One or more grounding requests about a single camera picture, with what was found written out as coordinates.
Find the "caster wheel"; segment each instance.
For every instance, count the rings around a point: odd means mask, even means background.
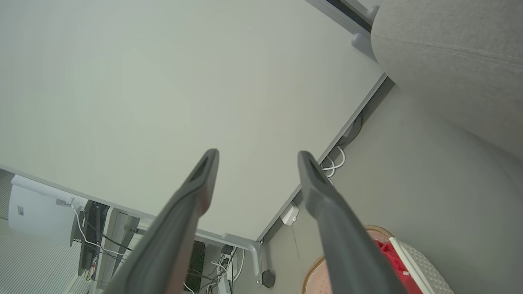
[[[272,288],[274,286],[274,283],[276,282],[276,275],[273,274],[270,269],[264,271],[261,274],[261,283],[267,287]]]

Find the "chair cushion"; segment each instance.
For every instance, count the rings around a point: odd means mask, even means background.
[[[523,159],[523,1],[384,0],[371,39],[400,88]]]

